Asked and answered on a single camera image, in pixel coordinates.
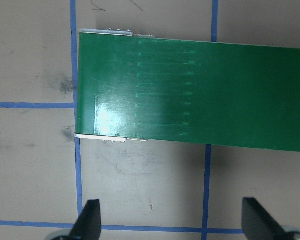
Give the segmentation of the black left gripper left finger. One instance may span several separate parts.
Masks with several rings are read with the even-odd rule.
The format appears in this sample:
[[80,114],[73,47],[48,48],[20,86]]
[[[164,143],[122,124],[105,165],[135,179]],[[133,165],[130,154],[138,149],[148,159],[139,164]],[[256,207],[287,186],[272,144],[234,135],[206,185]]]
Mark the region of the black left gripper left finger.
[[69,233],[71,240],[99,240],[102,232],[99,199],[88,200]]

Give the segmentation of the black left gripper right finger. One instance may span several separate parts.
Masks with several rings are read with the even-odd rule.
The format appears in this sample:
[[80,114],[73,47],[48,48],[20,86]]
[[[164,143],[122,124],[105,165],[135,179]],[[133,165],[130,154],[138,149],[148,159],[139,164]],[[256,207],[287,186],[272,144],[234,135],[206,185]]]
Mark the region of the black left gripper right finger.
[[288,240],[290,237],[253,197],[242,199],[241,228],[248,240]]

